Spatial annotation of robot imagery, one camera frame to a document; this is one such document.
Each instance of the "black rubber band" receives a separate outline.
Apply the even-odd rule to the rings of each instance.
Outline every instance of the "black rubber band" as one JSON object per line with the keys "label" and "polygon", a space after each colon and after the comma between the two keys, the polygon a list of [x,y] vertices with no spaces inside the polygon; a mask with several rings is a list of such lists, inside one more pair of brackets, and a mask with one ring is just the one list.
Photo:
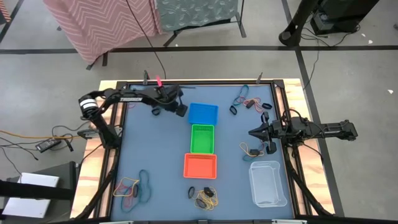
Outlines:
{"label": "black rubber band", "polygon": [[134,185],[134,187],[132,188],[132,196],[133,197],[137,197],[137,195],[138,195],[138,190],[139,190],[139,187],[138,187],[138,185],[136,184],[136,185]]}
{"label": "black rubber band", "polygon": [[206,203],[199,198],[197,198],[197,204],[200,208],[206,208]]}
{"label": "black rubber band", "polygon": [[195,188],[190,187],[188,190],[188,198],[191,199],[193,197],[193,194],[195,193]]}
{"label": "black rubber band", "polygon": [[261,105],[262,108],[267,109],[267,110],[271,110],[272,109],[272,105],[270,105],[269,103],[263,103]]}
{"label": "black rubber band", "polygon": [[160,109],[159,108],[154,108],[152,110],[152,114],[155,115],[155,116],[159,115],[160,114]]}
{"label": "black rubber band", "polygon": [[236,114],[238,113],[237,109],[236,109],[233,105],[231,105],[231,107],[229,108],[229,111],[230,111],[233,115],[236,115]]}

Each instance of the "black cable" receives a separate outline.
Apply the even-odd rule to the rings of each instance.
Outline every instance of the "black cable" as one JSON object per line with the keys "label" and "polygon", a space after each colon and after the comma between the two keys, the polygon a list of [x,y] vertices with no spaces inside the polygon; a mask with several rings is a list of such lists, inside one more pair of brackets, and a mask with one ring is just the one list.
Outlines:
{"label": "black cable", "polygon": [[[52,129],[51,129],[51,135],[52,135],[52,136],[56,136],[56,135],[54,135],[54,129],[55,129],[55,128],[65,128],[65,129],[68,129],[69,131],[78,131],[81,127],[83,127],[84,125],[86,125],[86,124],[88,124],[88,123],[90,123],[90,121],[84,122],[83,124],[81,124],[79,127],[75,128],[75,129],[68,128],[68,127],[66,127],[65,125],[56,125],[56,126],[52,127]],[[70,139],[70,141],[69,141],[69,143],[71,144],[72,141],[73,141],[73,138],[72,138],[73,135],[72,135],[72,134],[66,133],[66,134],[62,135],[61,137],[64,137],[64,136],[67,136],[67,135],[69,135],[69,136],[71,137],[71,139]],[[66,147],[68,147],[68,145],[62,146],[61,148],[58,148],[58,149],[50,149],[50,150],[51,150],[51,151],[58,151],[58,150],[61,150],[61,149],[65,149]]]}
{"label": "black cable", "polygon": [[301,120],[301,122],[302,122],[303,124],[312,123],[313,125],[315,125],[316,127],[319,128],[319,130],[320,130],[319,133],[322,133],[322,137],[325,136],[324,130],[325,130],[326,127],[322,129],[317,123],[314,123],[313,121],[309,121],[308,118],[303,118],[303,117],[301,116],[301,114],[300,114],[297,110],[295,110],[295,109],[288,109],[288,110],[285,110],[285,111],[282,113],[282,121],[283,121],[283,122],[285,122],[285,123],[288,122],[288,121],[286,120],[286,116],[285,116],[285,114],[286,114],[287,111],[293,111],[294,113],[297,113],[297,115],[299,116],[299,118],[300,118],[300,120]]}
{"label": "black cable", "polygon": [[[138,26],[141,28],[142,32],[144,33],[145,37],[147,38],[150,47],[151,47],[152,49],[154,49],[154,46],[153,46],[152,43],[150,42],[150,40],[149,40],[147,34],[145,33],[144,29],[142,28],[142,26],[141,26],[140,23],[138,22],[138,19],[137,19],[136,15],[134,15],[134,13],[132,12],[132,9],[131,9],[130,4],[129,4],[129,0],[126,0],[126,2],[127,2],[127,5],[129,6],[129,9],[130,9],[130,12],[131,12],[132,16],[134,17],[134,19],[136,20]],[[164,66],[163,66],[162,62],[160,61],[159,56],[157,56],[157,53],[156,53],[155,50],[154,50],[154,53],[155,53],[156,58],[157,58],[157,60],[159,61],[160,65],[162,66],[162,69],[163,69],[163,72],[164,72],[164,79],[167,79],[166,70],[164,69]]]}
{"label": "black cable", "polygon": [[89,155],[91,155],[93,152],[95,152],[95,151],[96,151],[99,147],[101,147],[101,146],[102,146],[102,144],[100,144],[100,145],[97,146],[95,149],[93,149],[89,154],[87,154],[87,155],[81,160],[79,167],[81,167],[83,161],[84,161]]}
{"label": "black cable", "polygon": [[6,141],[6,142],[8,142],[8,143],[11,143],[12,145],[16,145],[18,148],[23,149],[23,150],[25,150],[26,152],[30,153],[30,154],[33,156],[33,158],[34,158],[35,160],[39,160],[38,158],[35,157],[35,155],[34,155],[32,152],[29,151],[29,149],[25,149],[25,148],[22,147],[22,146],[19,146],[19,145],[17,145],[17,144],[14,144],[14,143],[12,143],[11,141],[8,141],[8,140],[5,139],[5,138],[0,137],[0,139]]}
{"label": "black cable", "polygon": [[68,128],[68,127],[66,127],[65,125],[56,125],[56,126],[54,126],[54,127],[51,129],[51,134],[52,134],[52,136],[55,136],[55,135],[54,135],[54,129],[55,129],[55,128],[65,128],[65,129],[68,129],[69,131],[78,131],[81,127],[83,127],[84,125],[86,125],[86,124],[88,124],[88,123],[89,123],[89,121],[84,122],[83,124],[81,124],[79,127],[75,128],[75,129]]}
{"label": "black cable", "polygon": [[316,150],[316,149],[314,149],[313,147],[311,147],[311,146],[309,146],[309,145],[307,145],[307,144],[304,144],[304,143],[303,143],[303,146],[307,146],[309,149],[312,149],[313,151],[315,151],[316,153],[318,153],[319,156],[321,157],[321,161],[322,161],[322,164],[323,164],[323,156],[322,156],[322,154],[321,154],[318,150]]}
{"label": "black cable", "polygon": [[[13,146],[12,144],[7,145],[7,146],[1,146],[1,147],[7,147],[7,148],[12,148],[12,149],[20,149],[20,147],[18,147],[18,146]],[[29,150],[29,151],[38,151],[38,149],[28,149],[28,148],[25,148],[25,147],[24,147],[24,149],[25,149],[25,150]]]}
{"label": "black cable", "polygon": [[17,167],[15,166],[15,164],[10,160],[10,158],[8,158],[7,154],[6,154],[6,150],[4,150],[3,147],[0,146],[0,148],[2,149],[4,155],[6,156],[7,160],[12,164],[12,166],[14,167],[14,169],[18,172],[18,174],[21,176],[22,178],[22,173],[19,172],[19,170],[17,169]]}
{"label": "black cable", "polygon": [[8,144],[8,145],[1,145],[1,146],[9,147],[9,146],[16,146],[16,145],[20,145],[20,144],[35,144],[35,143],[39,143],[39,142],[43,142],[43,140],[39,140],[39,141],[35,141],[35,142],[20,142],[20,143],[13,143],[13,144]]}
{"label": "black cable", "polygon": [[318,49],[318,52],[317,52],[317,59],[315,60],[315,62],[314,62],[313,65],[312,65],[312,71],[311,71],[310,79],[308,80],[307,84],[305,84],[303,90],[305,90],[306,87],[311,83],[311,79],[312,79],[313,73],[314,73],[314,71],[315,71],[315,65],[316,65],[317,62],[319,61],[319,53],[320,53],[320,50]]}
{"label": "black cable", "polygon": [[[328,46],[328,47],[336,47],[337,45],[341,44],[341,43],[344,41],[344,39],[346,38],[346,36],[348,36],[348,35],[350,35],[350,34],[354,34],[354,33],[358,32],[358,31],[361,29],[361,26],[360,26],[359,24],[358,24],[357,27],[358,27],[358,28],[355,29],[355,30],[352,31],[352,32],[347,32],[347,31],[342,30],[342,32],[347,32],[347,34],[345,34],[345,35],[343,36],[343,38],[342,38],[339,42],[337,42],[337,44],[334,44],[334,45],[329,45],[328,43],[326,43],[325,41],[319,39],[318,37],[314,37],[314,36],[317,36],[317,35],[314,34],[310,29],[308,29],[308,28],[306,28],[306,27],[304,27],[303,29],[309,31],[309,32],[310,32],[312,35],[314,35],[314,36],[311,36],[311,35],[308,35],[308,34],[302,34],[301,38],[304,39],[304,40],[316,40],[316,41],[317,41],[318,47],[320,47],[319,41],[322,42],[323,44],[325,44],[325,45]],[[307,37],[311,37],[311,39],[304,38],[303,35],[306,35]],[[307,84],[304,85],[303,90],[305,90],[306,87],[307,87],[307,86],[310,84],[310,82],[311,82],[313,73],[314,73],[314,71],[315,71],[315,65],[316,65],[317,62],[319,61],[319,52],[320,52],[320,50],[318,49],[318,52],[317,52],[317,59],[316,59],[316,61],[313,63],[312,71],[311,71],[311,75],[310,75],[310,79],[308,80]]]}

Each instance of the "wooden table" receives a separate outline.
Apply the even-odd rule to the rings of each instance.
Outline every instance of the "wooden table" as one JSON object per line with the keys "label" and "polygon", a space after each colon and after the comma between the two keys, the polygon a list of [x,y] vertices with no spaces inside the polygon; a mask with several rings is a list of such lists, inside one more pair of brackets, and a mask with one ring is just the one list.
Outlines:
{"label": "wooden table", "polygon": [[[116,88],[117,82],[132,82],[139,80],[106,80],[102,81],[99,85],[99,90],[104,90],[107,88]],[[302,85],[300,79],[298,78],[288,78],[284,79],[285,91],[287,94],[287,99],[289,102],[289,107],[295,109],[303,117],[310,117],[307,102],[305,101],[304,92],[302,90]],[[279,91],[277,91],[277,97],[280,110],[283,112],[284,108],[282,105],[282,97]],[[104,119],[109,122],[112,109],[109,108],[105,114],[103,114]],[[118,106],[118,113],[116,116],[115,124],[119,124],[121,117],[121,106]],[[311,139],[305,142],[307,145],[318,150],[318,144],[316,139]],[[85,156],[89,154],[93,149],[101,144],[99,138],[90,139],[87,141]],[[331,196],[329,192],[329,187],[326,181],[325,171],[322,166],[320,156],[313,152],[311,149],[300,146],[300,158],[302,161],[303,173],[305,176],[305,181],[307,187],[310,189],[315,198],[323,205],[323,207],[330,213],[334,213],[333,204],[331,201]],[[94,153],[87,157],[84,163],[81,165],[80,176],[78,180],[78,185],[76,189],[75,199],[73,201],[72,212],[70,217],[76,217],[79,215],[91,198],[94,196],[98,189],[98,184],[100,182],[101,167],[104,159],[105,151],[103,147],[99,147]],[[111,151],[109,155],[108,170],[111,168],[113,163],[114,153]],[[300,207],[300,213],[305,214],[305,208],[303,204],[303,198],[301,190],[295,185],[298,204]],[[108,192],[109,189],[104,193],[105,197],[102,199],[102,205],[106,205],[108,202]],[[106,216],[106,206],[102,206],[99,215],[101,217]]]}

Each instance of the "blue basket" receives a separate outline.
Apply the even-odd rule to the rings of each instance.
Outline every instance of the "blue basket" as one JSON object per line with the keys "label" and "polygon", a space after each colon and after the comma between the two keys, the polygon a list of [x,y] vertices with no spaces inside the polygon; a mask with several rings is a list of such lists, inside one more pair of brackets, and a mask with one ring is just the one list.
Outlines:
{"label": "blue basket", "polygon": [[191,103],[189,106],[189,123],[216,125],[218,106],[204,103]]}

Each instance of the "green basket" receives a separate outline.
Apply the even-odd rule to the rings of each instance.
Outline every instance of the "green basket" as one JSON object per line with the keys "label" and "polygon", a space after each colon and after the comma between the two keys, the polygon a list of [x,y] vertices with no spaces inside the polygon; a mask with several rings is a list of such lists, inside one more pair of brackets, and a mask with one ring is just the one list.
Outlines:
{"label": "green basket", "polygon": [[214,154],[213,125],[192,125],[191,153]]}

